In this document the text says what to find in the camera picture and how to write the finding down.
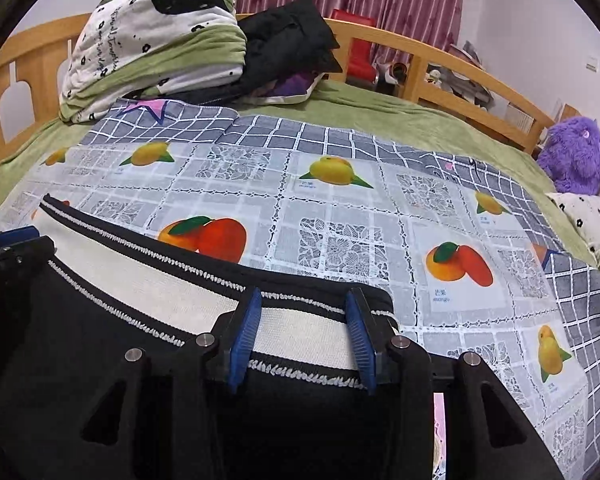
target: pink star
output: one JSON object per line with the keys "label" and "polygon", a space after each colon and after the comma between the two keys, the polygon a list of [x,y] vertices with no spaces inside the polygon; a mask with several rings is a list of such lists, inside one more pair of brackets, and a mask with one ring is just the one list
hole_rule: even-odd
{"label": "pink star", "polygon": [[152,101],[138,101],[137,103],[130,104],[124,110],[122,110],[118,117],[121,117],[133,110],[138,110],[139,108],[144,108],[147,110],[152,116],[154,116],[155,121],[158,124],[162,124],[164,121],[164,110],[167,106],[168,101],[166,99],[154,99]]}

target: stuffed animal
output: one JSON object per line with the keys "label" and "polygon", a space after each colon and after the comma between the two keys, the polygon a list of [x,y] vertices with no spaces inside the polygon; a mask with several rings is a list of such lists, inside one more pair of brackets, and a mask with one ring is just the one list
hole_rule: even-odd
{"label": "stuffed animal", "polygon": [[549,128],[540,166],[559,193],[595,195],[600,190],[600,130],[586,117],[572,117]]}

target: white quilt with black pattern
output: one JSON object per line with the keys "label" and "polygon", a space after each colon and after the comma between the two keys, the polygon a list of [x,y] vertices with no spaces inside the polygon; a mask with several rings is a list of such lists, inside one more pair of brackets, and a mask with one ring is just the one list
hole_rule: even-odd
{"label": "white quilt with black pattern", "polygon": [[[41,197],[245,266],[387,290],[428,351],[480,354],[567,479],[600,458],[600,272],[497,168],[353,130],[120,100],[0,208]],[[444,476],[444,463],[436,476]]]}

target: wooden bed frame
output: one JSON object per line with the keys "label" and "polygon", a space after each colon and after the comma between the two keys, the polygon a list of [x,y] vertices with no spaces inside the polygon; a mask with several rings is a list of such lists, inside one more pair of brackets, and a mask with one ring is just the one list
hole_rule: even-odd
{"label": "wooden bed frame", "polygon": [[[16,152],[42,124],[58,116],[58,69],[70,56],[89,16],[90,14],[80,14],[43,23],[9,38],[3,44],[0,50],[0,98],[10,86],[10,65],[15,63],[16,81],[26,81],[30,87],[35,121],[9,142],[4,140],[0,124],[0,161]],[[238,15],[238,19],[245,16],[246,14]],[[340,48],[334,51],[334,55],[343,69],[342,73],[330,74],[331,80],[345,81],[351,41],[366,40],[412,55],[407,80],[398,93],[405,100],[437,105],[456,116],[461,116],[469,124],[496,140],[512,144],[529,154],[533,153],[544,128],[554,124],[552,118],[502,81],[451,54],[386,30],[338,20],[326,21],[340,43]],[[533,117],[529,133],[522,132],[464,99],[427,83],[425,76],[429,63],[445,66],[467,76]]]}

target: wall socket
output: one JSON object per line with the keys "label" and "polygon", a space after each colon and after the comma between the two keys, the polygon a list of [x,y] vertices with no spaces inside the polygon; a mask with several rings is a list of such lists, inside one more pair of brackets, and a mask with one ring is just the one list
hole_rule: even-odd
{"label": "wall socket", "polygon": [[600,60],[595,56],[589,56],[587,57],[586,67],[592,72],[597,72],[600,68]]}

